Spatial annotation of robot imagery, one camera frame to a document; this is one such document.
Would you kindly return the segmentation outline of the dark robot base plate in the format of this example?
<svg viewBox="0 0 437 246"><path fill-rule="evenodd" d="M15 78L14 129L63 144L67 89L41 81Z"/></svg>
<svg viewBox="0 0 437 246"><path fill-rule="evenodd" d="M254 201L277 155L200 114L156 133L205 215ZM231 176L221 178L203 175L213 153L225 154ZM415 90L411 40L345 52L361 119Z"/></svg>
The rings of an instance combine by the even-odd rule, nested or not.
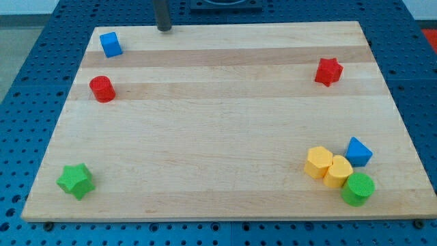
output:
<svg viewBox="0 0 437 246"><path fill-rule="evenodd" d="M191 11L261 10L263 0L189 0Z"/></svg>

